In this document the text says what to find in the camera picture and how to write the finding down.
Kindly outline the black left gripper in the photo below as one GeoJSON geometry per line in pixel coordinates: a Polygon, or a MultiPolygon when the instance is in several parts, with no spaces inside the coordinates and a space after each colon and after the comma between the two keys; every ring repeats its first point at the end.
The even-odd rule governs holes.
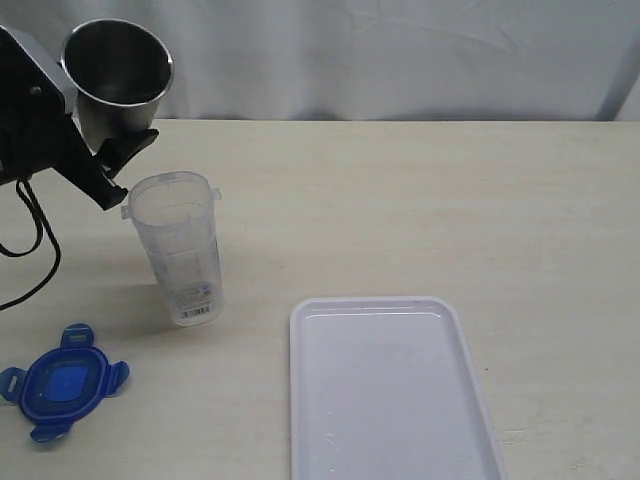
{"type": "Polygon", "coordinates": [[[1,183],[55,165],[65,179],[109,210],[127,195],[109,179],[153,144],[159,131],[106,139],[93,156],[70,117],[76,99],[76,87],[37,40],[15,28],[1,28],[1,183]]]}

